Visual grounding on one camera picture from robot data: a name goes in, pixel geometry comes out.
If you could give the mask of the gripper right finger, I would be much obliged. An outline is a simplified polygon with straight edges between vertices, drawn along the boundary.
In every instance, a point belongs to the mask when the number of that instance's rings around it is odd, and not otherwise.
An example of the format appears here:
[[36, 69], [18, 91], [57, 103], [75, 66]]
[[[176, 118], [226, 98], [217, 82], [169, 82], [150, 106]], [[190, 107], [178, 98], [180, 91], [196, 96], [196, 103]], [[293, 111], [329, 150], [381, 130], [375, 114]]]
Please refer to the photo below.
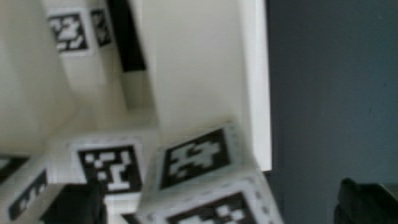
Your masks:
[[357, 183], [343, 179], [334, 224], [398, 224], [398, 183]]

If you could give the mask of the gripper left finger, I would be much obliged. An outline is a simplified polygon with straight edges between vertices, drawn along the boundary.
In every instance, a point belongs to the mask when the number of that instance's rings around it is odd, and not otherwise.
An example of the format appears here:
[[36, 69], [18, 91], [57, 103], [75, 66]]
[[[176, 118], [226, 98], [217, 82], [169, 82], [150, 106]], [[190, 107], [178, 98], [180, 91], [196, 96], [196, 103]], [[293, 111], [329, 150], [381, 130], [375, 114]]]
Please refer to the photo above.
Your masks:
[[11, 203], [11, 224], [105, 224], [96, 184], [34, 184]]

